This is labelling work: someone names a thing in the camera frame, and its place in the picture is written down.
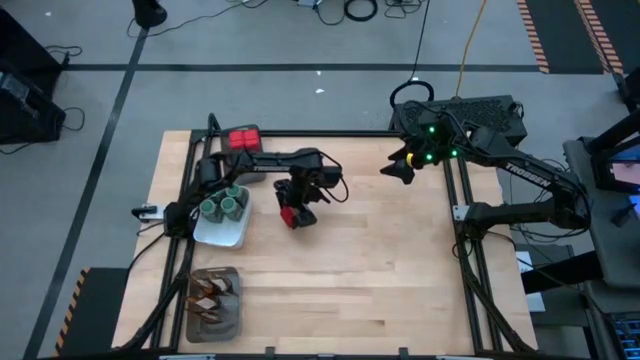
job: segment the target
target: green cylinder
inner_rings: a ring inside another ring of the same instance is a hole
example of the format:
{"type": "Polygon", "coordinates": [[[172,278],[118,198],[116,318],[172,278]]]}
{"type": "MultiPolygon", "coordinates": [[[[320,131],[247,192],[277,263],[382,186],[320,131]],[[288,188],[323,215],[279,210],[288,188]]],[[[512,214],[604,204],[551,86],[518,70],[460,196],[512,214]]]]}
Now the green cylinder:
{"type": "Polygon", "coordinates": [[[224,217],[222,209],[212,199],[200,203],[200,215],[213,223],[221,223],[224,217]]]}
{"type": "Polygon", "coordinates": [[[244,210],[234,199],[226,197],[220,202],[220,208],[227,218],[231,221],[240,221],[244,210]]]}
{"type": "Polygon", "coordinates": [[[249,191],[241,186],[232,185],[224,190],[227,197],[234,199],[242,208],[247,206],[247,200],[249,199],[249,191]]]}
{"type": "Polygon", "coordinates": [[[224,199],[226,196],[227,195],[225,195],[224,190],[220,190],[209,196],[209,199],[213,200],[213,202],[216,204],[220,204],[220,201],[222,201],[222,199],[224,199]]]}

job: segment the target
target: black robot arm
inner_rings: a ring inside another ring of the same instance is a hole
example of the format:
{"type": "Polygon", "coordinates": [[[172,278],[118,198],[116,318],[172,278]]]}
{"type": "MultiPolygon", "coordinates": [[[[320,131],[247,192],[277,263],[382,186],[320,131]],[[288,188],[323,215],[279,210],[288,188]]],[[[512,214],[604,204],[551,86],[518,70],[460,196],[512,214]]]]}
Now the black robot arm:
{"type": "Polygon", "coordinates": [[[188,237],[193,231],[199,204],[211,194],[233,184],[246,173],[289,173],[291,179],[274,183],[280,215],[290,228],[310,226],[317,219],[307,204],[323,200],[320,189],[334,188],[342,180],[342,167],[323,164],[324,155],[315,148],[293,153],[215,153],[196,164],[193,181],[177,202],[170,203],[164,213],[165,232],[169,236],[188,237]],[[222,174],[222,163],[230,170],[222,174]]]}
{"type": "Polygon", "coordinates": [[[381,169],[383,174],[409,184],[415,169],[464,155],[466,160],[504,169],[552,194],[550,199],[539,203],[456,206],[455,220],[469,238],[481,239],[498,224],[551,222],[565,229],[589,226],[587,198],[575,174],[559,171],[515,149],[492,129],[462,124],[448,112],[425,113],[415,124],[398,126],[405,146],[389,156],[394,163],[381,169]]]}

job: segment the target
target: wooden table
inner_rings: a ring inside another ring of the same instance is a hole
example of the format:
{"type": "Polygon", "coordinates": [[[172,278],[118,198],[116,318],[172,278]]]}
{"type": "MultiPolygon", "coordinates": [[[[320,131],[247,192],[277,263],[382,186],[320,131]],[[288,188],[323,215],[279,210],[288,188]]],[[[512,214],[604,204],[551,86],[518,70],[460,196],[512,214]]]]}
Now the wooden table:
{"type": "MultiPolygon", "coordinates": [[[[177,199],[189,136],[164,134],[150,203],[177,199]]],[[[397,354],[408,347],[412,355],[473,354],[460,267],[451,254],[455,240],[442,167],[426,167],[404,186],[379,173],[387,156],[401,147],[398,139],[274,137],[263,143],[265,151],[317,147],[334,157],[344,167],[349,201],[312,204],[318,223],[291,231],[279,217],[272,187],[287,175],[269,174],[250,185],[255,203],[244,246],[224,250],[197,244],[193,258],[193,269],[238,268],[244,285],[242,332],[230,342],[192,344],[183,328],[179,351],[264,353],[275,346],[279,354],[397,354]]],[[[218,149],[214,140],[212,151],[218,149]]],[[[495,169],[470,164],[469,176],[476,201],[502,202],[495,169]]],[[[342,195],[340,187],[335,193],[342,195]]],[[[506,227],[493,231],[508,233],[506,227]]],[[[160,232],[144,233],[136,252],[160,232]]],[[[131,272],[114,346],[126,342],[155,305],[168,244],[169,239],[158,243],[131,272]]],[[[489,235],[484,246],[496,305],[537,347],[512,245],[489,235]]],[[[478,308],[490,349],[479,302],[478,308]]],[[[173,312],[171,305],[162,345],[169,343],[173,312]]]]}

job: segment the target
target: yellow cable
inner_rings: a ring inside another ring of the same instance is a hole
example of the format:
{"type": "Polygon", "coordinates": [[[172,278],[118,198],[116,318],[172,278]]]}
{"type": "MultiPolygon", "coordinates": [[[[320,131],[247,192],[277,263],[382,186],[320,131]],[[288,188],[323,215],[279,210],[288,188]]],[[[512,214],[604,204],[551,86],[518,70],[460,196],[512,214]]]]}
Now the yellow cable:
{"type": "Polygon", "coordinates": [[[469,46],[471,46],[473,34],[476,32],[476,28],[478,27],[478,23],[480,22],[480,18],[482,17],[482,12],[484,11],[485,5],[487,5],[487,0],[482,0],[480,11],[478,11],[478,16],[476,17],[476,22],[473,24],[473,29],[471,29],[471,34],[469,34],[469,39],[467,39],[467,45],[464,47],[464,55],[462,55],[462,64],[460,64],[460,73],[458,74],[458,86],[456,86],[456,96],[458,96],[458,92],[460,92],[460,85],[462,84],[462,74],[464,73],[464,63],[465,61],[467,61],[467,52],[469,52],[469,46]]]}

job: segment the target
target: orange striped tape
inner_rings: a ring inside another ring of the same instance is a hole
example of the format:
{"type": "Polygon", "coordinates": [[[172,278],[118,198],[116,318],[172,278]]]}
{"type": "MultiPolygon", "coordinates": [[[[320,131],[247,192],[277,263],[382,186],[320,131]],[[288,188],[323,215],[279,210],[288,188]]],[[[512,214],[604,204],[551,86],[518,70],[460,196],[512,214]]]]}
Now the orange striped tape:
{"type": "Polygon", "coordinates": [[[62,352],[62,346],[64,345],[64,338],[67,336],[69,332],[69,326],[71,325],[71,319],[73,318],[73,311],[76,309],[78,305],[78,297],[80,297],[80,291],[82,290],[82,285],[84,284],[84,279],[89,273],[90,268],[84,268],[80,271],[80,276],[78,277],[78,281],[76,281],[76,287],[73,289],[73,294],[71,294],[71,302],[69,303],[69,307],[67,308],[67,313],[64,316],[64,323],[62,324],[62,328],[58,333],[58,338],[56,340],[56,346],[53,350],[53,356],[58,357],[62,352]]]}
{"type": "Polygon", "coordinates": [[[533,24],[533,19],[531,18],[531,13],[527,7],[527,2],[525,0],[517,0],[517,3],[518,9],[520,9],[520,16],[522,16],[522,21],[524,22],[524,28],[527,30],[527,36],[529,37],[531,47],[533,48],[533,54],[536,57],[538,68],[541,72],[548,74],[549,63],[547,62],[547,57],[544,55],[544,50],[542,49],[540,38],[538,38],[536,26],[533,24]]]}
{"type": "Polygon", "coordinates": [[[611,41],[604,31],[604,27],[602,27],[596,11],[593,9],[593,5],[591,5],[591,0],[573,0],[573,2],[582,18],[584,27],[587,29],[591,43],[598,54],[603,72],[608,74],[610,71],[613,71],[617,74],[622,74],[624,72],[622,62],[616,54],[613,45],[611,45],[611,41]]]}

